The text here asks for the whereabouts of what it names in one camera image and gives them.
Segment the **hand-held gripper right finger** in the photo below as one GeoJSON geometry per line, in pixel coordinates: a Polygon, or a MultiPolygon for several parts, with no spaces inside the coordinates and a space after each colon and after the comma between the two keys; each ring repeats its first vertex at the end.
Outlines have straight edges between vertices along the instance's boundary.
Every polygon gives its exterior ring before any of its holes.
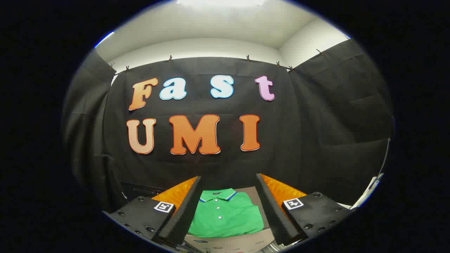
{"type": "Polygon", "coordinates": [[[321,192],[304,194],[257,173],[257,193],[278,244],[311,240],[337,226],[352,214],[321,192]]]}

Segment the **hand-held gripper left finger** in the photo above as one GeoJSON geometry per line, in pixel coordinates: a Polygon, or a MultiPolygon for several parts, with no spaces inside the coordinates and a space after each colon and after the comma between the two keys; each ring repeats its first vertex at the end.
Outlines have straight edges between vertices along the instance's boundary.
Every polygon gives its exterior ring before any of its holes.
{"type": "Polygon", "coordinates": [[[184,242],[202,193],[203,179],[197,176],[177,208],[168,201],[137,196],[116,211],[103,212],[111,221],[146,242],[176,247],[184,242]]]}

